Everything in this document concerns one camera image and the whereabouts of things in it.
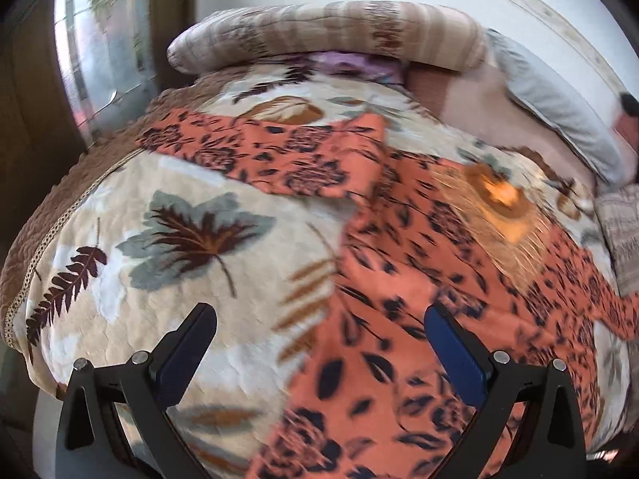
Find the orange floral blouse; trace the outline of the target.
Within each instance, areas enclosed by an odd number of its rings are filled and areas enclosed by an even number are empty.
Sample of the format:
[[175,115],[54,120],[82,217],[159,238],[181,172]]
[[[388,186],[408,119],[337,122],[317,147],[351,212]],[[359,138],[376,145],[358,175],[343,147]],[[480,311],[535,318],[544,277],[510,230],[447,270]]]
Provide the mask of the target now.
[[310,356],[249,477],[430,476],[472,414],[423,331],[435,301],[517,362],[565,361],[585,438],[595,438],[603,404],[593,329],[633,340],[638,299],[617,295],[545,214],[504,228],[483,204],[461,209],[462,167],[388,147],[376,115],[288,127],[173,110],[137,143],[262,192],[357,205],[327,317],[303,335]]

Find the leaf pattern fleece blanket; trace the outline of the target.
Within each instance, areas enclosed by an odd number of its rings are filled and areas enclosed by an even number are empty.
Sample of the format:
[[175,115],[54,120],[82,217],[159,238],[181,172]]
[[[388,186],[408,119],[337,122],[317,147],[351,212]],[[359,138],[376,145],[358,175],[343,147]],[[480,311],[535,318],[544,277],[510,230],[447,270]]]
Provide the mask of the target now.
[[[248,476],[310,356],[303,335],[327,317],[347,198],[274,195],[170,154],[140,135],[173,110],[319,127],[379,116],[385,145],[458,163],[461,209],[480,203],[500,227],[543,213],[588,250],[619,295],[601,230],[532,160],[439,122],[405,93],[261,62],[225,68],[163,93],[137,123],[82,158],[23,227],[1,275],[4,335],[30,379],[65,392],[73,364],[125,361],[154,347],[198,302],[218,332],[171,412],[199,462]],[[597,450],[621,430],[630,390],[629,340],[597,323],[602,410]]]

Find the striped beige pillow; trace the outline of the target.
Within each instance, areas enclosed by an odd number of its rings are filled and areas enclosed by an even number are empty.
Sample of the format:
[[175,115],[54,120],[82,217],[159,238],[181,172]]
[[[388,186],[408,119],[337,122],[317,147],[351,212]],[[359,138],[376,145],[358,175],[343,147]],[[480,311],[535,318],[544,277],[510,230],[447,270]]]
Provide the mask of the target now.
[[619,294],[638,292],[638,185],[596,199],[596,212],[611,254]]

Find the pink quilted bed sheet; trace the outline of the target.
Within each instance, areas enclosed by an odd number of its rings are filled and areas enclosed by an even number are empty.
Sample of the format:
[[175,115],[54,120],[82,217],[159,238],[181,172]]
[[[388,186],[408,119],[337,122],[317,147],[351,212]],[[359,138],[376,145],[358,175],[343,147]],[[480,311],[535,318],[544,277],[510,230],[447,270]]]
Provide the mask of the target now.
[[502,71],[484,63],[468,73],[412,63],[405,88],[435,118],[499,149],[522,154],[549,180],[576,180],[589,192],[602,188],[596,173],[554,130],[517,104]]

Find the black garment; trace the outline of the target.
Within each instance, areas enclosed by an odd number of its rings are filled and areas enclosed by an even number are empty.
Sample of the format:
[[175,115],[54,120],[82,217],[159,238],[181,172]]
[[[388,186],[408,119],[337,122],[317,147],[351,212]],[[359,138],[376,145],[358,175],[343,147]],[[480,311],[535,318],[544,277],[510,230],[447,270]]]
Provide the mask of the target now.
[[622,92],[619,95],[619,103],[625,115],[633,118],[639,117],[639,101],[632,94]]

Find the grey pillow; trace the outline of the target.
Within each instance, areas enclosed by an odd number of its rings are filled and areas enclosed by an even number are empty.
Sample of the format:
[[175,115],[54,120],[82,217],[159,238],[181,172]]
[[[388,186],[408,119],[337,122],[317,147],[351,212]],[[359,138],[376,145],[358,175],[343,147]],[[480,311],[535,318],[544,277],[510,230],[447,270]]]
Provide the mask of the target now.
[[517,41],[495,29],[487,30],[486,36],[510,99],[561,136],[607,186],[616,189],[629,183],[613,131],[586,99]]

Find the stained glass window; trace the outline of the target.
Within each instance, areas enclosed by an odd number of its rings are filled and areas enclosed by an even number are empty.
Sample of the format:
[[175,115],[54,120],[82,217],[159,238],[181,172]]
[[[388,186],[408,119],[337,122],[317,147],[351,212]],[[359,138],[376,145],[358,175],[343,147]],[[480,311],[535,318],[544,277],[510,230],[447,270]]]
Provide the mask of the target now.
[[91,145],[158,94],[149,0],[54,0],[53,19],[67,101]]

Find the striped bolster pillow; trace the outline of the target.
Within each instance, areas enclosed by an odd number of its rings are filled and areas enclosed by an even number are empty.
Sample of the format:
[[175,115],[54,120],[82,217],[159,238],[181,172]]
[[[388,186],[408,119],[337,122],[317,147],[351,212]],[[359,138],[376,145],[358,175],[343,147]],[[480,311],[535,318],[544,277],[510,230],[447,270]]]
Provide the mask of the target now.
[[167,49],[180,73],[199,75],[283,54],[341,51],[393,57],[463,73],[486,52],[485,29],[447,6],[402,1],[248,6],[216,11]]

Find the purple cloth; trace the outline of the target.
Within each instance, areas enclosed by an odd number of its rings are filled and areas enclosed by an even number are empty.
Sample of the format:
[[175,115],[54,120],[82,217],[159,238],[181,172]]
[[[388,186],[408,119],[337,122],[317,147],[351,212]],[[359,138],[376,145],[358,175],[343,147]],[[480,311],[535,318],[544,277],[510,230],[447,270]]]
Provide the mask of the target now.
[[325,51],[309,55],[326,75],[352,77],[381,84],[402,84],[404,65],[396,58],[353,52]]

